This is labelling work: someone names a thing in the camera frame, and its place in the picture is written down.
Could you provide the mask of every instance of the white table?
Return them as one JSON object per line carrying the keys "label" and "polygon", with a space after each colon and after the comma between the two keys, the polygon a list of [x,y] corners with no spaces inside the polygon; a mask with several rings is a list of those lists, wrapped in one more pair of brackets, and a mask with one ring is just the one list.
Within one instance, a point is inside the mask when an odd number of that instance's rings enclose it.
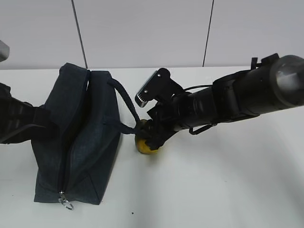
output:
{"label": "white table", "polygon": [[[244,67],[173,68],[183,87],[210,84]],[[155,69],[111,69],[134,97]],[[57,70],[1,70],[15,98],[45,102]],[[121,119],[134,124],[118,96]],[[146,111],[137,108],[142,118]],[[156,156],[122,137],[99,206],[34,203],[37,165],[30,142],[0,145],[0,227],[302,228],[304,108],[219,124],[198,136],[180,132]]]}

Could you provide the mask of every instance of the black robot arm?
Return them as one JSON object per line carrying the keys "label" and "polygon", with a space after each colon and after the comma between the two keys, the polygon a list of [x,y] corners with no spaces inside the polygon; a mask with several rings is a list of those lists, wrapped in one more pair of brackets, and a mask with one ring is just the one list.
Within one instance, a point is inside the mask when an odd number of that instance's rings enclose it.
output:
{"label": "black robot arm", "polygon": [[160,69],[144,84],[135,100],[143,107],[157,100],[148,111],[150,120],[139,124],[139,136],[156,150],[180,130],[199,134],[219,123],[257,117],[261,114],[304,105],[304,59],[279,58],[273,54],[251,69],[224,76],[195,93],[182,89]]}

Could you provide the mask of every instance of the yellow ball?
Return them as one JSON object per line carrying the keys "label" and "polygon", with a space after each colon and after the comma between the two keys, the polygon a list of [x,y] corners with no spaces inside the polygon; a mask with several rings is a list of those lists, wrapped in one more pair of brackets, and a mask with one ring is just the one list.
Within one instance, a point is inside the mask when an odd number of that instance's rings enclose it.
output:
{"label": "yellow ball", "polygon": [[146,145],[146,140],[145,139],[140,139],[137,136],[135,137],[135,144],[136,148],[140,153],[144,154],[156,154],[158,150],[151,150],[147,145]]}

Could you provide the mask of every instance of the white wall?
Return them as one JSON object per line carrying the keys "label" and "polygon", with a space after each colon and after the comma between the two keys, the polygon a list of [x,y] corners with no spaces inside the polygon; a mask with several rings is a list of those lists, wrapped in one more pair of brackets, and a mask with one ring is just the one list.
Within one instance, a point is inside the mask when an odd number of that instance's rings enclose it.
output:
{"label": "white wall", "polygon": [[[75,0],[85,54],[94,67],[200,67],[212,0]],[[302,0],[215,0],[205,66],[248,65],[278,52],[304,57]],[[84,66],[70,0],[7,0],[0,69]]]}

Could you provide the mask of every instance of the zipper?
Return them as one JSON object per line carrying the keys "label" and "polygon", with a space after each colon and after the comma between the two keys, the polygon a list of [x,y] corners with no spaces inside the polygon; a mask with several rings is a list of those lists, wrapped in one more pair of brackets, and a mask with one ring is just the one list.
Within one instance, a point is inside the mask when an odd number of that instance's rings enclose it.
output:
{"label": "zipper", "polygon": [[74,206],[67,200],[65,193],[67,190],[67,185],[70,177],[70,163],[71,163],[71,153],[72,153],[72,144],[77,137],[80,130],[83,128],[84,124],[86,123],[85,120],[87,120],[87,115],[89,114],[89,95],[87,92],[88,87],[88,77],[89,77],[89,71],[87,73],[87,80],[86,83],[84,83],[81,100],[79,102],[79,105],[77,107],[77,110],[75,111],[75,114],[72,118],[72,121],[70,125],[67,127],[66,131],[63,133],[62,136],[62,158],[61,158],[61,164],[60,169],[58,173],[58,194],[59,198],[58,201],[68,210],[73,210]]}
{"label": "zipper", "polygon": [[73,204],[71,204],[65,196],[65,193],[63,191],[59,192],[60,198],[58,201],[68,210],[74,210]]}

